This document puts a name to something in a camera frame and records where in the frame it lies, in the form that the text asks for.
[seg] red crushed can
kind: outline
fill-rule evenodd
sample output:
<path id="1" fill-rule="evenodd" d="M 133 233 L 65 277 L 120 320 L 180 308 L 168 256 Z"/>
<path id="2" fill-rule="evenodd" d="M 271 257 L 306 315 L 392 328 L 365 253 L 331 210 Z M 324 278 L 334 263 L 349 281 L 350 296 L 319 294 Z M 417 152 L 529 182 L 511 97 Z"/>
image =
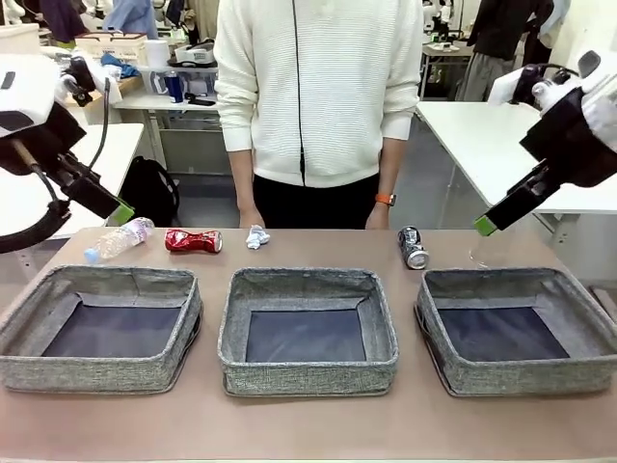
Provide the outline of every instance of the red crushed can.
<path id="1" fill-rule="evenodd" d="M 173 253 L 206 251 L 219 254 L 223 249 L 223 236 L 220 231 L 189 233 L 180 229 L 169 229 L 165 233 L 165 247 Z"/>

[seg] crumpled paper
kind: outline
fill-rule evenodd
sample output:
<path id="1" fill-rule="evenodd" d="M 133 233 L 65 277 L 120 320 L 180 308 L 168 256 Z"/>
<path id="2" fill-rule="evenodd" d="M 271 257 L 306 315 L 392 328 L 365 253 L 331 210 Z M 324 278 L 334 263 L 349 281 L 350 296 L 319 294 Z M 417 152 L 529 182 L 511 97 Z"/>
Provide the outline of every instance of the crumpled paper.
<path id="1" fill-rule="evenodd" d="M 259 249 L 262 244 L 266 244 L 270 241 L 270 235 L 266 233 L 266 230 L 259 225 L 253 225 L 249 230 L 249 237 L 247 238 L 247 247 L 249 249 Z"/>

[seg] wristwatch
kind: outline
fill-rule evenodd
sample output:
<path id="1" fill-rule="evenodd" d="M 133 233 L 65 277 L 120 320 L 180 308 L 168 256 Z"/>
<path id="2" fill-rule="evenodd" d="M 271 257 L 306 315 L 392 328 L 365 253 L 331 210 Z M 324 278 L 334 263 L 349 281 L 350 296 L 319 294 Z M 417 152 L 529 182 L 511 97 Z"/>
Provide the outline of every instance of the wristwatch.
<path id="1" fill-rule="evenodd" d="M 396 204 L 396 195 L 377 195 L 375 197 L 375 201 L 377 203 L 382 203 L 385 205 L 389 205 L 390 207 L 394 207 Z"/>

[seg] white sweater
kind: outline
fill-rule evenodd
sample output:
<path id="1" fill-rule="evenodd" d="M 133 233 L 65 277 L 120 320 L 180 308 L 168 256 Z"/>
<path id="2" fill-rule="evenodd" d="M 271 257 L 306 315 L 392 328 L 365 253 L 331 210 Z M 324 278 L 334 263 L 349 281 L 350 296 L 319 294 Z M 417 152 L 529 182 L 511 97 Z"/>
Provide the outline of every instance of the white sweater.
<path id="1" fill-rule="evenodd" d="M 296 0 L 306 186 L 379 172 L 383 138 L 407 140 L 418 102 L 420 0 Z M 214 48 L 228 151 L 302 185 L 291 0 L 221 0 Z"/>

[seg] hand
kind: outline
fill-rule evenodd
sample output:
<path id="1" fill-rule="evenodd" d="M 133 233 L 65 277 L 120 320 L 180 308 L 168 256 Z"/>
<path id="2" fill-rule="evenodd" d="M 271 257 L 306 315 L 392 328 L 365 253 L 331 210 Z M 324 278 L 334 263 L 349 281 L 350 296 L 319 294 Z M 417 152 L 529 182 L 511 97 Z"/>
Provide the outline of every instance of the hand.
<path id="1" fill-rule="evenodd" d="M 366 221 L 367 230 L 389 229 L 389 205 L 376 203 Z"/>
<path id="2" fill-rule="evenodd" d="M 240 228 L 249 229 L 253 225 L 260 225 L 265 229 L 261 214 L 255 206 L 248 209 L 240 209 Z"/>

